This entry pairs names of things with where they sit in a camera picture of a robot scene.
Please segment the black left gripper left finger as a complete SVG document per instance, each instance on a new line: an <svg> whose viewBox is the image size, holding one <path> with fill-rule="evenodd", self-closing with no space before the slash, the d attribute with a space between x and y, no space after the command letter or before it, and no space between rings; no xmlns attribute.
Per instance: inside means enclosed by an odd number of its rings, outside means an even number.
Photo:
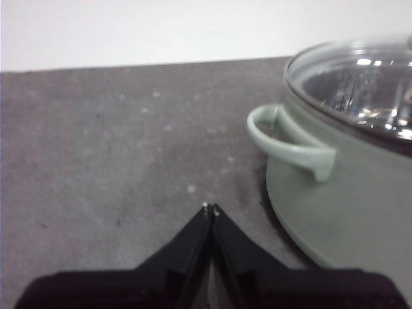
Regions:
<svg viewBox="0 0 412 309"><path fill-rule="evenodd" d="M211 262L213 208L136 268L59 272L33 280L16 308L191 308L203 297Z"/></svg>

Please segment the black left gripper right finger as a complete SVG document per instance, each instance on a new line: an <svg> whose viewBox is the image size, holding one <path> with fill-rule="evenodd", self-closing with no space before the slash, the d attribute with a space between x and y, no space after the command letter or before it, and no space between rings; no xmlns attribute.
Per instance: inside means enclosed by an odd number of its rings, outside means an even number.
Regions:
<svg viewBox="0 0 412 309"><path fill-rule="evenodd" d="M409 308L382 274L289 268L253 242L218 205L209 205L208 211L225 308Z"/></svg>

